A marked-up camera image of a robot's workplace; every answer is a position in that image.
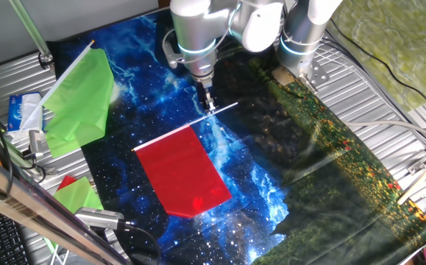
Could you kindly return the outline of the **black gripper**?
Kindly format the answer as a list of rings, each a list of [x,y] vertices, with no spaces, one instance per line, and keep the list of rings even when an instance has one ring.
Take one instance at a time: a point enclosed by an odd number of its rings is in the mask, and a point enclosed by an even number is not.
[[[199,97],[199,102],[204,109],[207,109],[209,113],[213,113],[216,110],[216,104],[213,98],[213,83],[198,82],[196,84],[196,91]]]

